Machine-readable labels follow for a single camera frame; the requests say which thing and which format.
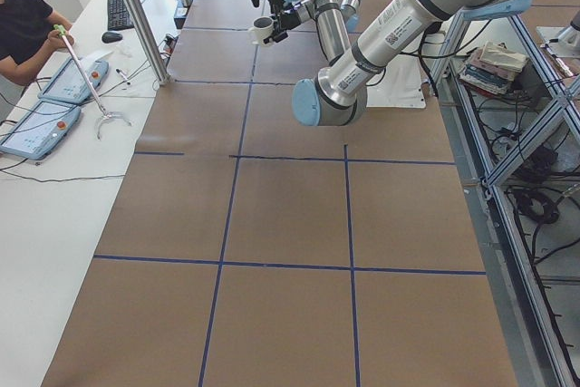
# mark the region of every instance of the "keyboard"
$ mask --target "keyboard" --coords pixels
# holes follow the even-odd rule
[[[122,31],[135,27],[123,0],[107,0],[107,29]]]

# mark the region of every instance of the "hand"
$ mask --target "hand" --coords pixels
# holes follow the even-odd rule
[[[74,45],[74,38],[71,35],[69,35],[68,32],[66,33],[66,39],[69,40],[69,43],[71,45]],[[48,44],[51,45],[51,47],[54,50],[66,48],[66,45],[64,44],[64,41],[61,37],[60,31],[57,31],[56,29],[48,33],[47,40]]]

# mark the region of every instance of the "label sticker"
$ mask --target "label sticker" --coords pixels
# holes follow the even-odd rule
[[[341,89],[341,91],[351,93],[362,83],[364,83],[366,77],[367,73],[359,70],[358,68],[355,68],[338,83],[338,87]]]
[[[379,22],[379,26],[383,26],[385,23],[388,23],[395,14],[397,14],[402,8],[402,1],[401,0],[393,0],[389,6],[385,8],[385,10],[377,17]]]
[[[421,22],[409,15],[385,37],[384,41],[392,49],[397,49],[419,28],[421,28]]]

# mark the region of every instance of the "stack of books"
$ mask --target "stack of books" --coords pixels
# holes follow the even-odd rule
[[[464,62],[459,79],[483,95],[503,95],[527,63],[527,57],[503,45],[486,43]]]

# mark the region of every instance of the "person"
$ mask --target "person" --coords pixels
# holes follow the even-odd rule
[[[0,74],[18,85],[33,82],[54,51],[66,47],[54,24],[72,26],[44,0],[0,0]]]

